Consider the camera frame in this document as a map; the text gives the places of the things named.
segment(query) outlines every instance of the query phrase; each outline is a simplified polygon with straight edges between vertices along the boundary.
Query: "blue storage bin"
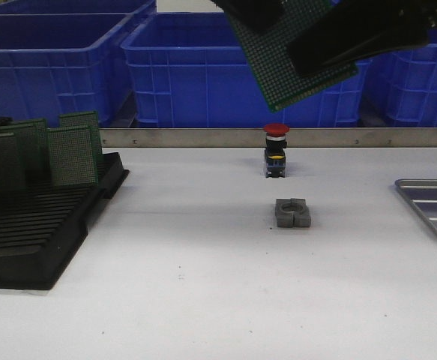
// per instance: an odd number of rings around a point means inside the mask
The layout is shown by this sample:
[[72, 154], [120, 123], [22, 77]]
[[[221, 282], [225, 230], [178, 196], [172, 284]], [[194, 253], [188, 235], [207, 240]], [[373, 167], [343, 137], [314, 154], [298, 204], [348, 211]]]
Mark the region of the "blue storage bin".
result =
[[437, 127], [437, 31], [424, 48], [376, 57], [364, 96], [391, 126]]
[[0, 16], [0, 116], [14, 119], [97, 110], [107, 126], [130, 94], [120, 43], [132, 16]]
[[143, 127], [352, 127], [369, 64], [360, 61], [359, 75], [272, 113], [222, 13], [150, 16], [122, 48]]
[[0, 4], [0, 14], [130, 14], [138, 25], [149, 0], [12, 0]]

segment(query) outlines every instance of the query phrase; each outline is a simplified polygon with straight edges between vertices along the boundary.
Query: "white table surface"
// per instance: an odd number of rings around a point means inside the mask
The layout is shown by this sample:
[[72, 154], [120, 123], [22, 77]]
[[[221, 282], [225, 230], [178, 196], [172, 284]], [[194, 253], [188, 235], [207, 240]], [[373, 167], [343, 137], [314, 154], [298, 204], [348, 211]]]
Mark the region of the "white table surface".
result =
[[[437, 148], [120, 149], [49, 292], [0, 290], [0, 359], [437, 359], [437, 238], [394, 189]], [[302, 197], [310, 229], [278, 229]]]

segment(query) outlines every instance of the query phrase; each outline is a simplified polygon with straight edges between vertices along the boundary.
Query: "black pcb rack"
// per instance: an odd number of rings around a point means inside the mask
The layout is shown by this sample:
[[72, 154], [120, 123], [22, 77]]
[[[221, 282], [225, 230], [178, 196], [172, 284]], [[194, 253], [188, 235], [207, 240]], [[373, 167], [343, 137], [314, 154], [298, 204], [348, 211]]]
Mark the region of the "black pcb rack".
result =
[[87, 236], [87, 224], [129, 173], [118, 153], [105, 154], [97, 171], [97, 184], [54, 187], [42, 178], [26, 190], [0, 193], [0, 288], [54, 286]]

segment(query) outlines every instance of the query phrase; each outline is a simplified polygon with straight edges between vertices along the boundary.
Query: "perforated pcb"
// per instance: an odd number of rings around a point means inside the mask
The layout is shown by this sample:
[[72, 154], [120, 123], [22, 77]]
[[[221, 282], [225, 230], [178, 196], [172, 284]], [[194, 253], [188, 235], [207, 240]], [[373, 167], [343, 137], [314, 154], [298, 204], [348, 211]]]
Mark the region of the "perforated pcb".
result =
[[97, 163], [88, 125], [48, 130], [53, 186], [98, 183]]
[[25, 171], [31, 174], [43, 173], [43, 160], [38, 140], [36, 124], [11, 124], [0, 126], [0, 134], [15, 135], [19, 155]]
[[91, 134], [91, 147], [98, 163], [103, 161], [101, 148], [100, 125], [98, 124], [98, 113], [96, 111], [72, 112], [60, 115], [60, 127], [88, 125]]
[[19, 125], [19, 124], [35, 125], [35, 127], [37, 128], [38, 146], [40, 146], [41, 149], [48, 148], [48, 140], [46, 139], [46, 129], [48, 128], [48, 126], [46, 124], [45, 118], [32, 118], [30, 120], [15, 121], [12, 123], [12, 125]]
[[25, 171], [16, 137], [12, 133], [0, 133], [0, 192], [25, 188]]
[[283, 6], [285, 14], [264, 35], [255, 34], [229, 16], [271, 111], [281, 110], [358, 72], [354, 64], [348, 64], [315, 76], [299, 76], [286, 47], [331, 6], [326, 0], [283, 0]]

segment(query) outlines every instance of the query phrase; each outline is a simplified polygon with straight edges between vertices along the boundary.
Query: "red button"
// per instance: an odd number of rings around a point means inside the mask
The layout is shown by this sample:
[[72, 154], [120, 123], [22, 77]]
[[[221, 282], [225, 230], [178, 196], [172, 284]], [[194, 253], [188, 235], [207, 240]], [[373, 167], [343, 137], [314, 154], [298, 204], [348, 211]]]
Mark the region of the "red button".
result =
[[290, 131], [290, 128], [285, 124], [268, 124], [263, 130], [271, 137], [283, 137]]

